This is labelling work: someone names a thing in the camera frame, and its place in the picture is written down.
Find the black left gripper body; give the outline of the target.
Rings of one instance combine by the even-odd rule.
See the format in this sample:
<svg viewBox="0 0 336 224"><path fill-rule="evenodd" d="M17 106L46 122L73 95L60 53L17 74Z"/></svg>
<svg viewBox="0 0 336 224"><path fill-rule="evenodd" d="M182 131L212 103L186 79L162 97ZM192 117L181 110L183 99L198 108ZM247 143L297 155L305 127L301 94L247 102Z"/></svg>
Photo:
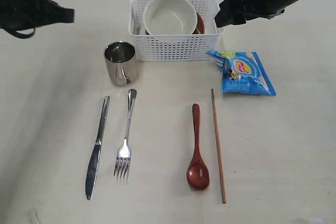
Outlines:
<svg viewBox="0 0 336 224"><path fill-rule="evenodd" d="M47 0L1 0L1 29L20 31L53 23Z"/></svg>

